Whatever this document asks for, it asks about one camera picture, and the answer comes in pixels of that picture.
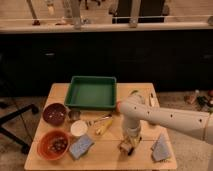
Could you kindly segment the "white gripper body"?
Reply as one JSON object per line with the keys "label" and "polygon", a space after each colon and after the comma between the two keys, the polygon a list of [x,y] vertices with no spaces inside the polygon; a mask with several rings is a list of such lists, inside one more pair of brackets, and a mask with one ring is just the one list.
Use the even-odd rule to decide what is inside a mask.
{"label": "white gripper body", "polygon": [[134,150],[137,148],[141,140],[142,137],[140,135],[136,137],[125,135],[123,137],[123,140],[118,145],[118,149],[122,154],[130,156],[133,154]]}

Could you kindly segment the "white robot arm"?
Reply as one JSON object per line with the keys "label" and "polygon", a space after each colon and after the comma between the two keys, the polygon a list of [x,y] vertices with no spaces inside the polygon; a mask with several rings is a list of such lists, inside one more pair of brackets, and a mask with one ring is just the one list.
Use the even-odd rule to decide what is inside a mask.
{"label": "white robot arm", "polygon": [[139,136],[141,121],[144,120],[213,145],[213,114],[151,107],[142,103],[142,97],[138,93],[119,101],[117,110],[123,115],[122,129],[127,137]]}

